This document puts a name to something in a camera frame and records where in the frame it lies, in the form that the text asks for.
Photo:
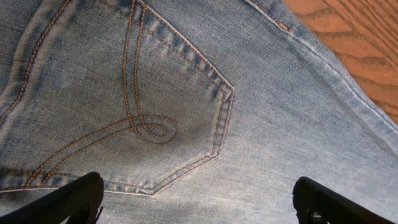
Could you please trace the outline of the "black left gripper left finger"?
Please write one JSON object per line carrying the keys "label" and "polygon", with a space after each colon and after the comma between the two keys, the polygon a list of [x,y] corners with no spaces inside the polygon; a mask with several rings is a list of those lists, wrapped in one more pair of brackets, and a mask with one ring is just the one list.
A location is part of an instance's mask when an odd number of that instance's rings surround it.
{"label": "black left gripper left finger", "polygon": [[95,224],[103,211],[103,179],[90,172],[1,217],[1,223]]}

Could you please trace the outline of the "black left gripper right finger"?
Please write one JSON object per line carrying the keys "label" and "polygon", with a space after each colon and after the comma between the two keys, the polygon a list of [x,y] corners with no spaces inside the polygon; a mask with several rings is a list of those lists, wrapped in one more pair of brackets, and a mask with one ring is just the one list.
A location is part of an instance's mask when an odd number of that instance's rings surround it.
{"label": "black left gripper right finger", "polygon": [[393,224],[308,177],[296,181],[292,194],[300,224]]}

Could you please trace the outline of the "light blue denim jeans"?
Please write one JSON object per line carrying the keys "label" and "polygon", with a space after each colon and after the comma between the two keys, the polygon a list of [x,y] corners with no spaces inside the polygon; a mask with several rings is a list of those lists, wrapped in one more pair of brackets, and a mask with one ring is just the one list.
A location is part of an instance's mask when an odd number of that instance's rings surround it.
{"label": "light blue denim jeans", "polygon": [[1,1],[1,214],[297,223],[307,176],[397,221],[397,125],[281,1]]}

